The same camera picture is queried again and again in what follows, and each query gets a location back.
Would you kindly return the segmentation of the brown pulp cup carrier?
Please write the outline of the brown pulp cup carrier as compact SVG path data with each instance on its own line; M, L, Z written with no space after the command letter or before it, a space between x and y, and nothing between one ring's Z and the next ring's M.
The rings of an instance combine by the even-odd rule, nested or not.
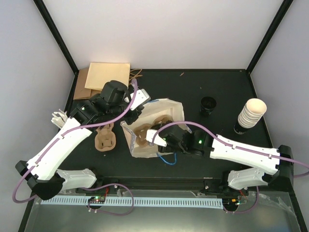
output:
M173 122L172 116L169 115L162 115L156 118L152 124L144 123L141 126L136 127L133 132L136 135L136 143L140 147L148 146L148 139L152 141L152 136L154 135L155 131L161 128L164 124Z
M111 151L116 146L116 136L112 131L114 123L101 126L96 129L95 148L100 152Z

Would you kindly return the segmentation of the blue checkered paper bag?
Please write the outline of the blue checkered paper bag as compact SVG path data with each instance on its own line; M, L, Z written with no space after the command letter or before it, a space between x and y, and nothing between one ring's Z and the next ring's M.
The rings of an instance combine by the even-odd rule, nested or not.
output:
M131 125L120 123L131 156L134 158L156 158L170 154L159 151L159 145L167 147L167 142L155 133L163 125L184 121L183 104L170 99L153 100L144 105L141 115Z

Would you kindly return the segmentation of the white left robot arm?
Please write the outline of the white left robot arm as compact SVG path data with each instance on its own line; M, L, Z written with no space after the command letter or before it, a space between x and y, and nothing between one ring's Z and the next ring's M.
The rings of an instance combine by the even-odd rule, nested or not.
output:
M144 104L150 100L145 89L132 79L133 93L119 81L107 82L102 91L81 101L71 112L57 135L29 161L19 161L15 168L27 181L35 196L49 200L62 190L86 188L93 193L103 189L104 182L90 169L65 171L59 166L67 156L97 128L124 120L135 122Z

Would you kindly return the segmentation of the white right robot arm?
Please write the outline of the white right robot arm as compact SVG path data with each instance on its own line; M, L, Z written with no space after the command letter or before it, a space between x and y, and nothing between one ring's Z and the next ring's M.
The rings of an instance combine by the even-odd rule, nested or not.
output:
M294 168L288 161L292 150L286 145L265 148L247 145L214 135L205 130L189 132L171 125L160 132L148 132L147 141L157 145L160 153L182 152L198 157L227 160L247 166L243 170L224 171L215 192L230 195L248 187L266 186L290 192L294 187Z

